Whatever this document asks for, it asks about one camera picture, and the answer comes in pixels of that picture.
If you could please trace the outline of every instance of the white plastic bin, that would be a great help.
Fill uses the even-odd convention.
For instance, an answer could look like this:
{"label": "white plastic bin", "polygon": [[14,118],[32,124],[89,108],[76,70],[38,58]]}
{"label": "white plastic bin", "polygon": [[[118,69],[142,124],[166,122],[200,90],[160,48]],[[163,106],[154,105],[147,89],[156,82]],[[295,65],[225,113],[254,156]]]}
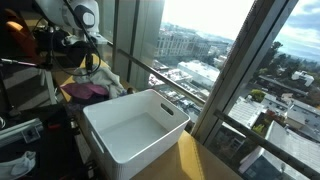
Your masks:
{"label": "white plastic bin", "polygon": [[174,145],[189,116],[154,90],[84,108],[90,141],[112,180],[127,180]]}

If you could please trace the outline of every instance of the city view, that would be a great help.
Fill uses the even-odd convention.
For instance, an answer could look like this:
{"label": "city view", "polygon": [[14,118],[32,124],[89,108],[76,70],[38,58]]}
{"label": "city view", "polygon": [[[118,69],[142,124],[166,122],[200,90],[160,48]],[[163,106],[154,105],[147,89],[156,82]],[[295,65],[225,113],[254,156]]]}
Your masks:
{"label": "city view", "polygon": [[[239,13],[243,18],[241,22],[252,3],[252,0],[244,3],[246,7]],[[220,29],[210,33],[209,28],[201,29],[201,23],[193,27],[186,24],[187,21],[167,20],[169,5],[165,6],[153,68],[195,96],[207,100],[228,61],[242,24],[232,32],[216,33],[223,32]],[[318,172],[320,29],[318,21],[312,21],[320,16],[319,7],[320,2],[315,0],[298,2],[229,112],[230,117]],[[224,24],[215,23],[218,27]],[[186,129],[190,131],[203,107],[153,75],[149,77],[149,87],[190,116],[191,122]],[[209,150],[245,179],[266,176],[268,179],[308,179],[226,123],[222,124]]]}

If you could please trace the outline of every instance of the sky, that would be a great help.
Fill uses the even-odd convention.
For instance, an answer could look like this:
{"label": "sky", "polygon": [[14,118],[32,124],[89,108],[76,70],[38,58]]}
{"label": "sky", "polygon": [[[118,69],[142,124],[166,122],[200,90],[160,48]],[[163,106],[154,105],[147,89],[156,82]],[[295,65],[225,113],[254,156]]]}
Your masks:
{"label": "sky", "polygon": [[[254,0],[166,0],[162,21],[235,40]],[[320,0],[299,0],[279,51],[320,62]]]}

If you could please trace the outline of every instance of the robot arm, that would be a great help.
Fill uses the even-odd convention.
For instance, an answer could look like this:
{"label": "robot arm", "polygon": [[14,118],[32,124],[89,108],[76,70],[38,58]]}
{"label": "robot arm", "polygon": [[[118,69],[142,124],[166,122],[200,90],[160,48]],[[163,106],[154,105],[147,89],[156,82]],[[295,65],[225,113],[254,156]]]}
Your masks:
{"label": "robot arm", "polygon": [[[69,3],[95,43],[106,44],[107,40],[99,34],[98,3],[95,0],[70,0]],[[63,0],[34,0],[34,5],[50,23],[82,30]]]}

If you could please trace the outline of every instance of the purple cloth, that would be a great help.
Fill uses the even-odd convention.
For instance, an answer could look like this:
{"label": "purple cloth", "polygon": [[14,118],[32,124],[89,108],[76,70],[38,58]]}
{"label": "purple cloth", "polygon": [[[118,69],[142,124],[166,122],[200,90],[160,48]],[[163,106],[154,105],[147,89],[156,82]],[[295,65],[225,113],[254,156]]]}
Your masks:
{"label": "purple cloth", "polygon": [[60,87],[70,96],[80,99],[89,99],[93,94],[108,95],[108,91],[105,88],[92,83],[69,83]]}

